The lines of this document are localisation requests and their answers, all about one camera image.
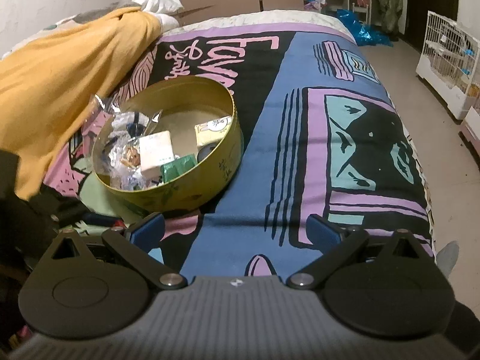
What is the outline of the clear bag orange snacks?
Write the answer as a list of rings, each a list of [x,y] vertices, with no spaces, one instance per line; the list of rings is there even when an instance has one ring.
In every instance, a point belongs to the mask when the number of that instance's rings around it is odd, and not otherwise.
[[[120,163],[125,167],[137,169],[141,165],[139,149],[133,144],[127,144],[120,155]]]

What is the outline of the beige tissue pack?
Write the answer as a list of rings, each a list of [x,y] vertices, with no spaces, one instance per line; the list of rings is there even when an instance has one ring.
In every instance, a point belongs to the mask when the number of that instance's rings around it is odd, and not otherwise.
[[[139,138],[140,172],[145,181],[145,188],[160,183],[160,168],[175,159],[173,144],[169,131],[162,131]]]

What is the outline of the yellow cartoon tissue pack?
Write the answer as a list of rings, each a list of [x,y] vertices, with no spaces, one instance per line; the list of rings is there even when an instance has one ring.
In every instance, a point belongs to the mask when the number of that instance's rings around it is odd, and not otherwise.
[[[221,141],[230,129],[231,116],[224,116],[194,126],[197,147],[200,149],[212,143]]]

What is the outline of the green packet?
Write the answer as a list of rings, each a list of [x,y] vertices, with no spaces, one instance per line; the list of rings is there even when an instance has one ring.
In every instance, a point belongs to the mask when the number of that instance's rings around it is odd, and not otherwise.
[[[175,160],[163,164],[160,167],[161,179],[164,184],[182,176],[197,165],[197,158],[193,154],[188,154]]]

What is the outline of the colourful cartoon bedspread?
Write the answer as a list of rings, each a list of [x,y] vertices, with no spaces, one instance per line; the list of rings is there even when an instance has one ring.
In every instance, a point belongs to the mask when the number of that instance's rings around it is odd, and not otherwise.
[[[216,80],[243,133],[228,187],[195,211],[169,213],[152,256],[186,278],[279,275],[328,248],[317,214],[374,236],[408,229],[434,250],[427,188],[404,124],[349,33],[327,24],[184,27],[163,35],[116,90]]]

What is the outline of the clear bag white items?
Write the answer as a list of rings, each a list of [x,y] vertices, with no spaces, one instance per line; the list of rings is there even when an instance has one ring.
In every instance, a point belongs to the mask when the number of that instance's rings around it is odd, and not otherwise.
[[[106,137],[99,139],[99,148],[90,151],[90,162],[97,174],[113,189],[138,191],[145,188],[145,181],[137,169],[120,163],[120,155],[127,144],[139,149],[139,138],[150,135],[157,128],[163,114],[161,110],[146,115],[138,110],[122,111],[117,100],[102,98],[97,94],[90,98],[94,114],[106,113]]]

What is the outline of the yellow blanket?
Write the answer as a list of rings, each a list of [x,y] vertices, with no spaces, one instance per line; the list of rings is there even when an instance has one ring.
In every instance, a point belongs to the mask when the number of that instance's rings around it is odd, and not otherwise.
[[[1,148],[19,155],[16,193],[39,189],[50,164],[161,33],[139,7],[49,32],[1,61]]]

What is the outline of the round yellow tin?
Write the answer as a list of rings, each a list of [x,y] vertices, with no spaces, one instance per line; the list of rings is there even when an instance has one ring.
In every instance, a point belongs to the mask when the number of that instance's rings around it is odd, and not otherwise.
[[[93,169],[100,184],[114,197],[145,211],[192,211],[216,197],[232,180],[242,159],[242,131],[230,91],[222,84],[199,76],[160,81],[120,104],[122,111],[138,110],[148,116],[161,110],[153,133],[169,131],[176,158],[195,155],[197,165],[164,184],[138,191],[113,189]],[[232,124],[221,141],[198,148],[194,126],[224,116]],[[107,136],[104,127],[97,136]]]

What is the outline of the blue plastic bag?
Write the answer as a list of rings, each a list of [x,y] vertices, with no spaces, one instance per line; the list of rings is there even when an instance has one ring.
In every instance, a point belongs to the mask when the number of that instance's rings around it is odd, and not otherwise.
[[[392,47],[392,42],[387,35],[368,24],[363,24],[353,11],[337,10],[336,17],[349,30],[359,47],[376,45]]]

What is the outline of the white pillow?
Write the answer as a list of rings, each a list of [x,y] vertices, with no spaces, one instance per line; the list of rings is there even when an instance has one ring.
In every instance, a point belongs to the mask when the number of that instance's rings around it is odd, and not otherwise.
[[[141,11],[157,18],[161,33],[179,28],[176,18],[184,9],[180,0],[133,0],[141,6]]]

